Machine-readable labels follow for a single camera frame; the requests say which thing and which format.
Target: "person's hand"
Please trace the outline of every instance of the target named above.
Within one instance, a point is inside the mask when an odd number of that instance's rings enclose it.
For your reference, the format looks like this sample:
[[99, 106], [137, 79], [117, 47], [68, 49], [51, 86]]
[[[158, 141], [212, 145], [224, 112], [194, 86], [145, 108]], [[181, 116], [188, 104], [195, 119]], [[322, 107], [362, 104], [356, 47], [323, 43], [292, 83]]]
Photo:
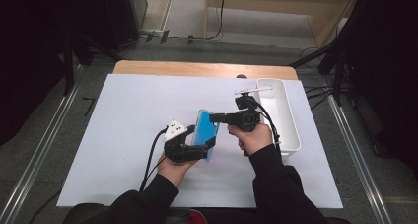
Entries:
[[264, 123], [259, 123], [251, 132], [242, 131], [233, 125], [228, 125], [228, 130], [238, 138], [241, 150], [245, 149], [249, 156], [273, 143], [270, 127]]
[[176, 187], [179, 187], [184, 179], [185, 173], [191, 168], [198, 160], [187, 161], [183, 163], [177, 163], [163, 154], [161, 155], [159, 162], [164, 159], [157, 167], [158, 173], [167, 178]]

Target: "white paper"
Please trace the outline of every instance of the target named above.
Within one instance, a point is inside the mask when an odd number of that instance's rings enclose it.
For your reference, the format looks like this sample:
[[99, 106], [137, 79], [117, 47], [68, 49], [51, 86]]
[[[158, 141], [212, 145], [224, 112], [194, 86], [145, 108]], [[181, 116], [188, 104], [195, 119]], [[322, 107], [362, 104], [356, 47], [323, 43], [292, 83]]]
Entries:
[[[341, 208], [302, 84], [284, 82], [301, 139], [301, 150], [287, 163], [296, 167], [305, 194], [317, 207]], [[173, 119], [194, 124], [201, 109], [236, 112], [234, 91], [255, 87], [256, 80], [250, 79], [108, 75], [57, 206], [111, 205], [126, 191], [139, 189], [160, 130]], [[163, 147], [162, 136], [152, 167]], [[221, 124], [210, 162], [200, 160], [189, 170], [172, 206], [255, 207], [253, 178], [237, 138]]]

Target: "white container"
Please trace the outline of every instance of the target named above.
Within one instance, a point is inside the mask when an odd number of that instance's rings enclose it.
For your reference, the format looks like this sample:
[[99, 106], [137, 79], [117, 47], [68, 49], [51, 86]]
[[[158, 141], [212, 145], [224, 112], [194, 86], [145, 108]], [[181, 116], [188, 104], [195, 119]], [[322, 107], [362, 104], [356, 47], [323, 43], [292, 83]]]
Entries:
[[286, 160], [301, 149], [301, 142], [289, 106], [285, 84], [280, 79], [262, 78], [257, 80], [257, 88], [272, 88], [259, 91], [258, 94], [261, 105], [270, 114], [277, 133], [280, 135], [282, 160]]

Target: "black sleeve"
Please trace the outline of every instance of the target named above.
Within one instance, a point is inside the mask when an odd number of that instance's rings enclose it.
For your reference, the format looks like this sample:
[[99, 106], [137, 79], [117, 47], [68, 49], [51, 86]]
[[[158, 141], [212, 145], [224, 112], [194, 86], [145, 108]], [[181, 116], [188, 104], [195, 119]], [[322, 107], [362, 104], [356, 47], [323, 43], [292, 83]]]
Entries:
[[294, 167], [284, 166], [271, 144], [249, 157], [256, 177], [253, 189], [258, 214], [273, 223], [328, 223], [305, 196]]
[[108, 209], [106, 223], [164, 223], [178, 189], [156, 174], [143, 192], [131, 190], [120, 196]]

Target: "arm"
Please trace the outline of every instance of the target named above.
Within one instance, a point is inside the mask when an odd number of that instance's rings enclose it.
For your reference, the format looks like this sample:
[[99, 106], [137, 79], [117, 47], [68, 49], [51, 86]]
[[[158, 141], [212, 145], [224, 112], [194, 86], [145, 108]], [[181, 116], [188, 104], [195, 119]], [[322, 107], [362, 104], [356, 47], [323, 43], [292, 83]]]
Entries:
[[248, 133], [228, 126], [249, 154], [255, 170], [253, 189], [257, 211], [273, 223], [327, 223], [322, 213], [305, 196], [298, 172], [284, 166], [276, 152], [270, 128], [259, 124]]
[[177, 164], [162, 156], [158, 173], [143, 192], [131, 190], [109, 208], [107, 223], [164, 223], [186, 172], [196, 161]]

